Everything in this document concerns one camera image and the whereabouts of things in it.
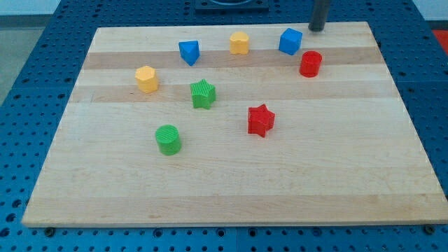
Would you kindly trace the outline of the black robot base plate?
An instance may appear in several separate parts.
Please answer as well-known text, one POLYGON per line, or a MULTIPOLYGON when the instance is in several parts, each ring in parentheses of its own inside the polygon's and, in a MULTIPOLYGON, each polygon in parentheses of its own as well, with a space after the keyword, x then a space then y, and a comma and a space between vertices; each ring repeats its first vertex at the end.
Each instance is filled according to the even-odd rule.
POLYGON ((267 11, 268 0, 194 0, 197 12, 211 11, 267 11))

